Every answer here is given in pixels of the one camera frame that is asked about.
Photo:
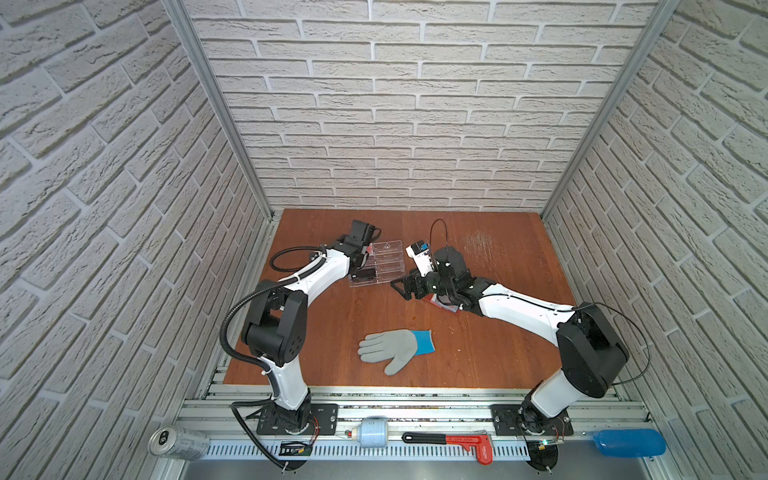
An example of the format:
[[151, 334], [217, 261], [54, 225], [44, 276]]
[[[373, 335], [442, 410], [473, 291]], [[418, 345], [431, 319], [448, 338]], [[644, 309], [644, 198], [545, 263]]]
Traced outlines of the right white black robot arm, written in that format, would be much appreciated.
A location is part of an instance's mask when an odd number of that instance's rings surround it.
[[448, 244], [464, 257], [468, 273], [448, 289], [470, 302], [456, 312], [428, 299], [407, 305], [409, 327], [435, 338], [426, 369], [439, 385], [459, 374], [472, 387], [529, 386], [543, 416], [620, 385], [628, 348], [599, 307], [572, 304], [536, 215], [456, 214], [446, 222], [452, 233], [439, 234], [431, 251]]

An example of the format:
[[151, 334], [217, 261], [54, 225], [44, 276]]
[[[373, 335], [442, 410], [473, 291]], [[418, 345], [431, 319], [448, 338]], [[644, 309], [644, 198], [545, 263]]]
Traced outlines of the red leather card holder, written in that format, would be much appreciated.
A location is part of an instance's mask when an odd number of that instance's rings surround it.
[[438, 307], [438, 308], [447, 310], [447, 311], [449, 311], [451, 313], [456, 313], [459, 310], [459, 307], [456, 306], [456, 305], [444, 303], [440, 299], [440, 297], [438, 295], [436, 295], [436, 294], [432, 294], [432, 295], [429, 296], [429, 303], [434, 305], [434, 306], [436, 306], [436, 307]]

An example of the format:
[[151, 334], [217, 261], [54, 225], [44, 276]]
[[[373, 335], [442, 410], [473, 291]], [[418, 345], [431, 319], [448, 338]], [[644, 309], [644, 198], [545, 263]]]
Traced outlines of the clear acrylic card organizer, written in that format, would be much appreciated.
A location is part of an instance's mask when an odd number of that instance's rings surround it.
[[405, 275], [404, 247], [401, 240], [372, 243], [366, 265], [362, 269], [373, 268], [377, 278], [366, 283], [353, 283], [348, 276], [350, 287], [367, 287], [388, 284]]

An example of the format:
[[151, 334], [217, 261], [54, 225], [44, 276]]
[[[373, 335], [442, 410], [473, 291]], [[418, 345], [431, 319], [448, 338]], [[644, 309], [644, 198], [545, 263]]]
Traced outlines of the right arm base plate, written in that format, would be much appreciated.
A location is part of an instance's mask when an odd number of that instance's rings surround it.
[[563, 410], [555, 417], [547, 417], [531, 405], [494, 404], [490, 406], [491, 419], [497, 436], [553, 436], [568, 437], [574, 429]]

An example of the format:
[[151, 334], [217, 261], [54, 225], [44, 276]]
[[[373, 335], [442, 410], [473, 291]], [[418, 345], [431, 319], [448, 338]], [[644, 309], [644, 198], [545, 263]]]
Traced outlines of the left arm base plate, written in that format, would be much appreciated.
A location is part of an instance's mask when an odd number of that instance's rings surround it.
[[271, 402], [260, 410], [258, 435], [334, 436], [338, 420], [338, 404], [304, 404], [298, 410], [287, 410]]

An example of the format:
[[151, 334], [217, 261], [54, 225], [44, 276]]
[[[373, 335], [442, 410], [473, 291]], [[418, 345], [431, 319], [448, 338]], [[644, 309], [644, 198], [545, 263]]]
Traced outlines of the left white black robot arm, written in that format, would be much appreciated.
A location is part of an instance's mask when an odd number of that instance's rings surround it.
[[311, 394], [299, 361], [307, 336], [308, 308], [335, 282], [365, 266], [368, 247], [380, 234], [380, 228], [355, 220], [349, 233], [330, 245], [279, 251], [274, 258], [296, 251], [308, 251], [312, 258], [303, 267], [283, 268], [286, 276], [281, 280], [260, 282], [223, 320], [219, 331], [223, 351], [266, 373], [272, 388], [267, 406], [289, 431], [303, 429], [310, 417]]

